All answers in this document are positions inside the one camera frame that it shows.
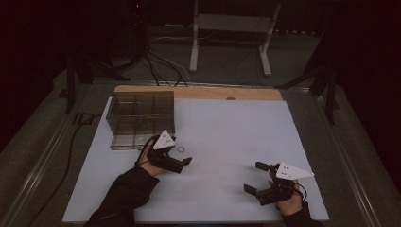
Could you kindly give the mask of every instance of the white table surface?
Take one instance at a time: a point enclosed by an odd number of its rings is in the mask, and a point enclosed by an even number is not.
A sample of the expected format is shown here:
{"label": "white table surface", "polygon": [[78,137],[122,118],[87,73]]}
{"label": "white table surface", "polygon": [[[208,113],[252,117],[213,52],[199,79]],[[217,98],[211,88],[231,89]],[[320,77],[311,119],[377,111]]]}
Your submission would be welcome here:
{"label": "white table surface", "polygon": [[[100,120],[62,221],[84,222],[114,179],[133,167],[138,150],[110,149],[113,134]],[[150,202],[135,210],[138,223],[267,222],[281,219],[274,204],[260,206],[243,184],[266,189],[268,173],[255,162],[288,163],[312,170],[285,101],[175,99],[176,147],[170,156],[193,157],[181,174],[160,175]],[[185,152],[179,153],[178,147]],[[312,218],[328,219],[313,177],[307,190]]]}

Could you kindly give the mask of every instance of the floor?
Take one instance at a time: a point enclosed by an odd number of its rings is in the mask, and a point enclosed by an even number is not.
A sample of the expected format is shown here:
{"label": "floor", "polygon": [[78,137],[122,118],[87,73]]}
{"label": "floor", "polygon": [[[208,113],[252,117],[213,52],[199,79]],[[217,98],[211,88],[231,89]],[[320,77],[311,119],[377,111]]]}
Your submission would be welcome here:
{"label": "floor", "polygon": [[[189,73],[190,39],[161,37],[153,37],[152,53],[180,65],[177,68],[189,86],[264,88],[301,75],[319,41],[306,35],[274,35],[268,50],[272,76],[267,78],[263,76],[254,42],[241,45],[214,40],[201,42],[198,71]],[[178,73],[171,68],[157,62],[154,67],[170,83],[177,80]],[[81,127],[74,136],[78,128],[74,125],[76,113],[102,113],[118,84],[155,84],[145,60],[122,74],[130,82],[94,73],[93,84],[78,84],[77,103],[70,114],[65,113],[66,100],[58,97],[65,88],[65,72],[56,77],[54,91],[0,154],[1,226],[82,226],[61,220],[98,119]],[[332,126],[323,114],[324,97],[307,92],[312,81],[281,92],[293,114],[307,158],[317,173],[316,180],[330,216],[324,226],[398,226],[400,195],[344,92],[340,87],[336,91],[338,108],[334,112],[336,124]],[[68,174],[42,209],[65,173],[69,151],[72,156]],[[283,223],[264,223],[264,226],[283,226]]]}

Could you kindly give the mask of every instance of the clear plastic box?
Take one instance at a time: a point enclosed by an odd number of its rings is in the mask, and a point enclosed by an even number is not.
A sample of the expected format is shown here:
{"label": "clear plastic box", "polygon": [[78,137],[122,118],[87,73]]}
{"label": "clear plastic box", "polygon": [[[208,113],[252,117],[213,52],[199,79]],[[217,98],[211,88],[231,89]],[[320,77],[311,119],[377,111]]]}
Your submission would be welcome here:
{"label": "clear plastic box", "polygon": [[174,136],[174,93],[116,92],[106,120],[113,132],[113,150],[140,148],[164,130]]}

